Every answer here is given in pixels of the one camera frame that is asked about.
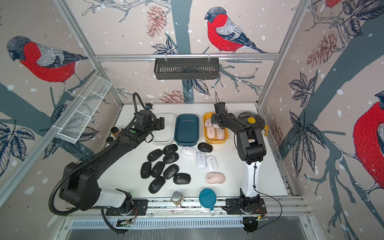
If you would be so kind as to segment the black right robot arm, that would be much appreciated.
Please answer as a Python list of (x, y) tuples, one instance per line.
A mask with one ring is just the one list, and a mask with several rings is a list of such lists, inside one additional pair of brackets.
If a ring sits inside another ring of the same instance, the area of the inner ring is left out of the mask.
[(224, 102), (214, 104), (212, 123), (234, 133), (235, 149), (244, 162), (244, 180), (241, 195), (252, 198), (259, 194), (258, 181), (261, 163), (267, 154), (262, 131), (266, 124), (257, 113), (246, 111), (238, 116), (230, 113)]

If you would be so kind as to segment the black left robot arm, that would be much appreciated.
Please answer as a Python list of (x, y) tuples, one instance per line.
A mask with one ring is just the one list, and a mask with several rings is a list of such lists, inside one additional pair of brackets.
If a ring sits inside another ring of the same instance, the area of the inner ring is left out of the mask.
[(132, 122), (101, 152), (85, 163), (70, 163), (65, 167), (63, 178), (51, 193), (50, 210), (54, 210), (55, 196), (73, 205), (76, 211), (122, 207), (129, 194), (122, 190), (103, 189), (99, 186), (98, 179), (121, 157), (146, 141), (154, 131), (164, 129), (163, 117), (156, 117), (150, 110), (137, 112)]

